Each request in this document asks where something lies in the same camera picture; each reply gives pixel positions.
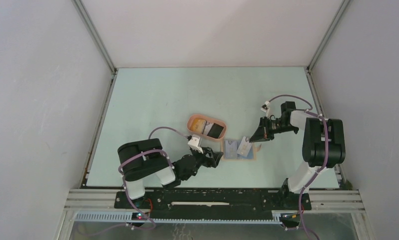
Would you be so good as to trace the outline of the tan leather card holder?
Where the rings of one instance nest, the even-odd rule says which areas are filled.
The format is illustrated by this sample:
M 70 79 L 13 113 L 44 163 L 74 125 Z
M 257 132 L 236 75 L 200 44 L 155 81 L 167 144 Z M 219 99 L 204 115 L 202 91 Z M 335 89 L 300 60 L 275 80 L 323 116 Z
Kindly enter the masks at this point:
M 222 159 L 226 161 L 254 161 L 260 149 L 261 145 L 255 146 L 246 136 L 241 139 L 224 139 L 220 143 Z

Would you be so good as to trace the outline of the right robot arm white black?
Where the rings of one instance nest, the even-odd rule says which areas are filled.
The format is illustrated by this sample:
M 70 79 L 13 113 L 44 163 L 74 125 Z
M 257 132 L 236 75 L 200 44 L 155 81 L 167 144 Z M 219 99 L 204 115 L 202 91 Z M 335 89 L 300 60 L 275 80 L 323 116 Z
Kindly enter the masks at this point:
M 270 102 L 262 105 L 261 110 L 266 115 L 260 118 L 249 141 L 267 142 L 276 134 L 303 131 L 303 161 L 269 199 L 269 204 L 280 210 L 309 210 L 311 207 L 306 201 L 309 200 L 311 184 L 321 173 L 343 163 L 346 158 L 344 124 L 340 119 L 325 118 L 309 109 L 299 109 L 293 101 L 282 103 L 280 109 L 280 117 L 274 117 Z

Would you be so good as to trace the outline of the pink oval tray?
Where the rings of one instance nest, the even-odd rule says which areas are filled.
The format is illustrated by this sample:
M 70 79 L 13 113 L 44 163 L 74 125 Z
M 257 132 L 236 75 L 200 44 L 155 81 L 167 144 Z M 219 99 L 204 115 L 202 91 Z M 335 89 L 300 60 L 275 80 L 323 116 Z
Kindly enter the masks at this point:
M 221 142 L 227 131 L 222 120 L 199 113 L 191 115 L 186 126 L 191 133 L 214 142 Z

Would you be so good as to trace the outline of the striped black white card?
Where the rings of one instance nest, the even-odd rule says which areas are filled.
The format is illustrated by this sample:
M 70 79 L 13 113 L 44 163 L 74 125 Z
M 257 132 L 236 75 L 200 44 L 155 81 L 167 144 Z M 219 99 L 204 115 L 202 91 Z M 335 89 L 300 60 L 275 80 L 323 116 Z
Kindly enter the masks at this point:
M 212 122 L 207 121 L 204 125 L 202 134 L 207 136 L 209 134 L 210 130 L 212 129 L 213 125 L 214 124 Z

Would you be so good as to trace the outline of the white grey credit card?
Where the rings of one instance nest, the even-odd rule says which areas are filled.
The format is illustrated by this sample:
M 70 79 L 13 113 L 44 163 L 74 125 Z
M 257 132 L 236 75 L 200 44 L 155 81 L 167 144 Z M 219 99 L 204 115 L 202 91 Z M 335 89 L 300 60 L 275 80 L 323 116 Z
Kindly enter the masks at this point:
M 248 137 L 244 136 L 238 145 L 238 148 L 236 151 L 237 154 L 242 157 L 245 157 L 245 158 L 248 157 L 248 155 L 251 151 L 252 145 L 253 144 L 250 142 L 250 139 Z

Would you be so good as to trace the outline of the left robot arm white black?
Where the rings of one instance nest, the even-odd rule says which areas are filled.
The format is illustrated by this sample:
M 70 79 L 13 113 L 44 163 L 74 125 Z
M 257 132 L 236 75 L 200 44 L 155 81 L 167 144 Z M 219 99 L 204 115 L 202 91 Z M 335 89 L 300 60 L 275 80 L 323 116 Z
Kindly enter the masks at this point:
M 199 136 L 191 135 L 187 139 L 190 154 L 175 162 L 170 160 L 158 138 L 125 143 L 117 149 L 120 161 L 117 171 L 123 179 L 129 205 L 137 209 L 145 204 L 146 177 L 155 175 L 162 187 L 171 189 L 196 176 L 201 167 L 217 168 L 223 152 L 200 146 Z

